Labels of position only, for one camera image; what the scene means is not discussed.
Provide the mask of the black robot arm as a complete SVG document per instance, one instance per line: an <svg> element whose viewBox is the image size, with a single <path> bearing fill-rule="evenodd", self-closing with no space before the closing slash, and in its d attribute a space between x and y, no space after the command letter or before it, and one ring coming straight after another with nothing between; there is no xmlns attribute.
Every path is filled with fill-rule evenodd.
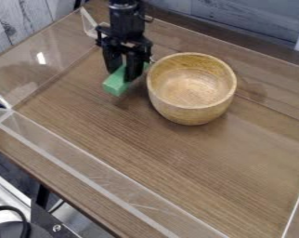
<svg viewBox="0 0 299 238"><path fill-rule="evenodd" d="M154 43L146 36L146 3L143 0L110 0L108 26L98 25L96 45L103 48L107 70L114 73L127 57L124 80L134 81L150 63Z"/></svg>

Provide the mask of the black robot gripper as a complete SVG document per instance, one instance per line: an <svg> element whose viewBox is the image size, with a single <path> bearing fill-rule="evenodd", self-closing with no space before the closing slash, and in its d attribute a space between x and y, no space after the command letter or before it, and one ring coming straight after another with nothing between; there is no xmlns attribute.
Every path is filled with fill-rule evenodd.
<svg viewBox="0 0 299 238"><path fill-rule="evenodd" d="M112 46L103 47L103 57L107 70L114 73L123 65L123 53L119 45L132 43L135 50L127 54L126 80L134 81L144 71L144 64L150 62L152 42L146 37L144 3L111 3L110 25L96 26L96 44L104 46L104 40L112 41Z"/></svg>

